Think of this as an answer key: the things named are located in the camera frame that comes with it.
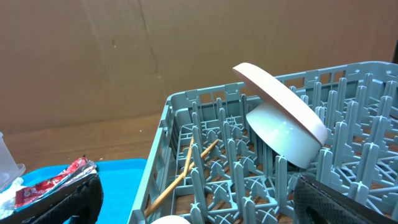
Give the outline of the grey bowl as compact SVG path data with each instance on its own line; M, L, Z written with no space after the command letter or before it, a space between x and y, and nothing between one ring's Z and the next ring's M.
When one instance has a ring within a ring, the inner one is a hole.
M293 165L306 169L321 144L296 121L263 103L246 115L252 130L278 155Z

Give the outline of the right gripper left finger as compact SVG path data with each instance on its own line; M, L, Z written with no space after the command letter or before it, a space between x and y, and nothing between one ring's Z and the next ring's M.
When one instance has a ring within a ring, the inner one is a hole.
M102 204L100 177L90 174L2 219L1 223L96 223Z

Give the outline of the white cup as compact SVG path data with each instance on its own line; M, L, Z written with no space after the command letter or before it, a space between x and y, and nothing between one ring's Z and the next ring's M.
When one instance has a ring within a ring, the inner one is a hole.
M151 224L190 224L190 222L178 215L167 215L154 220Z

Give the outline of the white round plate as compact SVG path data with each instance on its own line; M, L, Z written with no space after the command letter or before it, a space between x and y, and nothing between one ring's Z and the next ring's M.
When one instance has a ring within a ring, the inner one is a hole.
M260 99L270 101L305 128L321 145L326 143L328 131L317 114L276 77L251 63L240 63L233 72L252 88Z

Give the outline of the wooden chopstick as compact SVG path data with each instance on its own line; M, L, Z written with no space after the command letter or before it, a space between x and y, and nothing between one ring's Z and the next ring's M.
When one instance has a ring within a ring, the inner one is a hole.
M189 171L191 171L195 166L194 162L190 163ZM155 212L161 205L161 203L174 191L174 189L184 180L186 177L180 174L157 198L156 200L144 211L145 217L149 217L153 212Z
M184 171L182 173L184 177L186 177L188 175L188 171L189 171L189 167L190 167L190 160L191 160L191 156L192 156L192 145L193 145L193 143L194 143L194 139L191 138L190 145L189 145L189 148L188 148L187 158L186 158L186 161L185 161Z

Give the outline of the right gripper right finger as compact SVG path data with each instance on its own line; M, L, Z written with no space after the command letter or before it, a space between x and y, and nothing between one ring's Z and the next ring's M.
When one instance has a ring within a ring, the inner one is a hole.
M294 213L300 224L397 224L395 220L365 207L307 175L300 175L297 179L294 188Z

